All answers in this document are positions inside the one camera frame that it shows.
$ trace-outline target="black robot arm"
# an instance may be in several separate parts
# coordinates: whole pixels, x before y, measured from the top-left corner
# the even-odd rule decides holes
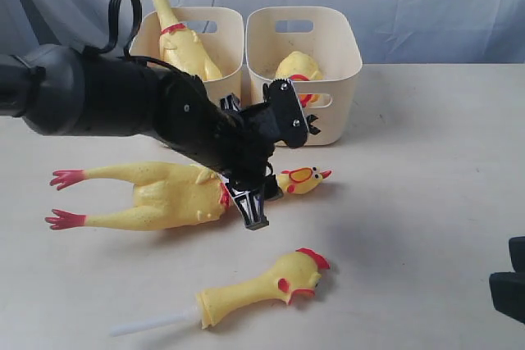
[[[131,56],[142,19],[140,1],[131,2],[123,57],[107,55],[116,46],[121,0],[110,1],[105,48],[49,44],[23,57],[1,55],[0,116],[20,117],[41,135],[148,135],[227,178],[247,228],[267,225],[264,201],[281,195],[268,161],[275,143],[303,146],[320,131],[311,125],[315,117],[305,118],[290,80],[264,85],[263,103],[243,109],[230,95],[218,107],[198,76]]]

